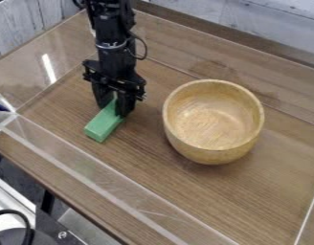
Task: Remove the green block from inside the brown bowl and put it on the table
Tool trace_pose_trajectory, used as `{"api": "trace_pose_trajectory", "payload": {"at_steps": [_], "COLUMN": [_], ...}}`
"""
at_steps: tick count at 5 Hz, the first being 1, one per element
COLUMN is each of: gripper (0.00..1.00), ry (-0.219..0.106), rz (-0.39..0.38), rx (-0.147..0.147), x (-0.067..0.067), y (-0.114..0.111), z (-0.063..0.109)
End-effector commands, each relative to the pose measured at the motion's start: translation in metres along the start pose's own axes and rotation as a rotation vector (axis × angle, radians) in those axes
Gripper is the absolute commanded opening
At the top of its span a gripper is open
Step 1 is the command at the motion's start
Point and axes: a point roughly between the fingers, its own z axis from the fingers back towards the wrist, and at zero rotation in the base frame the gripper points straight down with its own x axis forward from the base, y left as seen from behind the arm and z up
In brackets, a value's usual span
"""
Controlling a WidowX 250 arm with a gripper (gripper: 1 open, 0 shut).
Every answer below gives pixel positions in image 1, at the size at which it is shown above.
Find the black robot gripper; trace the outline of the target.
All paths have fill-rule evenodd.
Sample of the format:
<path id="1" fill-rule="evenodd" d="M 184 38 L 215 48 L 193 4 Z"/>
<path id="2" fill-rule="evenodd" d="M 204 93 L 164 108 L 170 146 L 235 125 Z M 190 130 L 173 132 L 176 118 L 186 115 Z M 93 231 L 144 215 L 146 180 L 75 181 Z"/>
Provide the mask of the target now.
<path id="1" fill-rule="evenodd" d="M 144 98 L 145 80 L 134 71 L 134 46 L 105 47 L 95 45 L 98 59 L 82 61 L 82 78 L 91 84 L 95 103 L 102 109 L 116 99 L 116 114 L 124 118 Z"/>

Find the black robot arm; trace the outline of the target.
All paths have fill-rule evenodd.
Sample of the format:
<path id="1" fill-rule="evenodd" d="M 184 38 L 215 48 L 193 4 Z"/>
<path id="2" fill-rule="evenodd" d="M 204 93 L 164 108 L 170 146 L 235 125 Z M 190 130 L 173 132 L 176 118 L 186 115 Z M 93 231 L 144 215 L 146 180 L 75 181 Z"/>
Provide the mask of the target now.
<path id="1" fill-rule="evenodd" d="M 136 41 L 145 42 L 130 31 L 134 13 L 129 0 L 83 0 L 89 24 L 94 31 L 98 59 L 82 61 L 82 78 L 91 83 L 99 109 L 114 101 L 114 115 L 124 118 L 144 100 L 146 81 L 134 71 Z"/>

